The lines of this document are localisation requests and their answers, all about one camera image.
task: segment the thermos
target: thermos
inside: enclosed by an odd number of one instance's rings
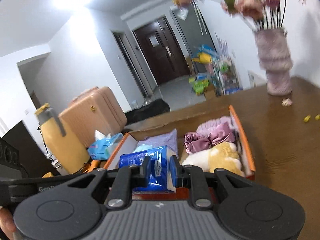
[[[69,174],[79,171],[89,154],[69,125],[59,119],[48,103],[35,112],[44,142]]]

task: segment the yellow and white plush toy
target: yellow and white plush toy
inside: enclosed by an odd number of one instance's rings
[[[224,168],[240,176],[241,162],[236,145],[234,143],[220,143],[209,150],[189,155],[182,165],[194,165],[202,168],[205,172],[214,172],[216,168]]]

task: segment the gray floor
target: gray floor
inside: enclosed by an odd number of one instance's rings
[[[161,85],[154,92],[153,99],[162,98],[171,111],[182,109],[205,101],[203,95],[197,96],[189,84],[189,76],[184,76]]]

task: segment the pink suitcase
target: pink suitcase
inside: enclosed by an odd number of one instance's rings
[[[85,147],[95,142],[95,130],[114,135],[121,132],[127,123],[124,112],[108,87],[95,87],[83,92],[59,117],[70,125]]]

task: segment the pink vase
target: pink vase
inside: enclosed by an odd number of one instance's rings
[[[290,69],[293,66],[283,29],[255,32],[260,67],[266,70],[267,91],[270,95],[284,96],[292,92]]]

